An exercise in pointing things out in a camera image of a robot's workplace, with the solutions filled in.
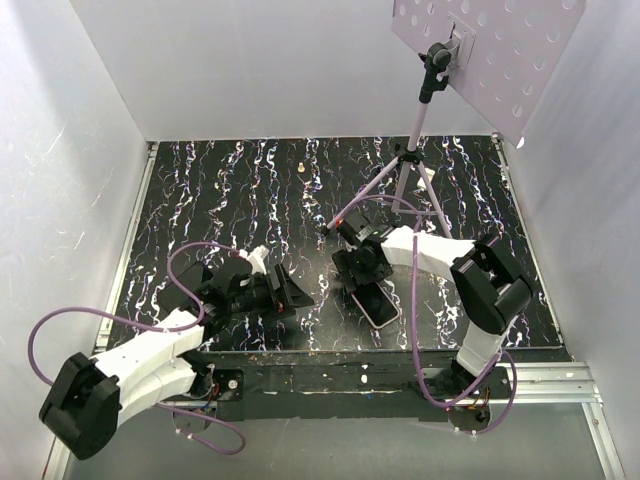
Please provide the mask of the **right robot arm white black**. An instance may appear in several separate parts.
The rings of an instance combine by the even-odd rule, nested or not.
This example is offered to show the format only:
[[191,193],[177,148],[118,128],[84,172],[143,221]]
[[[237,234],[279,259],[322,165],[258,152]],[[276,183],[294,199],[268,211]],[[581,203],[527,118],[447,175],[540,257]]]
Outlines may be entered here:
[[338,221],[337,231],[348,246],[332,260],[346,291],[375,329],[399,315],[381,287],[394,267],[424,271],[455,285],[469,325],[450,367],[428,379],[427,387],[437,398],[471,398],[486,389],[485,368],[534,296],[533,283],[499,238],[443,238],[409,226],[376,226],[358,213]]

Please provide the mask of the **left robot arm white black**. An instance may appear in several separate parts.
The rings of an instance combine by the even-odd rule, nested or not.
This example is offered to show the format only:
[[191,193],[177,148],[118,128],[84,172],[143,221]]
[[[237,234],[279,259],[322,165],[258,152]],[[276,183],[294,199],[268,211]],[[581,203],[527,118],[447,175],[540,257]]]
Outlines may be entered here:
[[199,346],[235,315],[279,321],[314,301],[282,265],[264,270],[230,258],[217,270],[192,264],[159,303],[168,315],[155,330],[92,358],[74,354],[54,380],[39,418],[77,459],[96,455],[127,420],[171,397],[211,405],[239,396],[243,374],[216,366]]

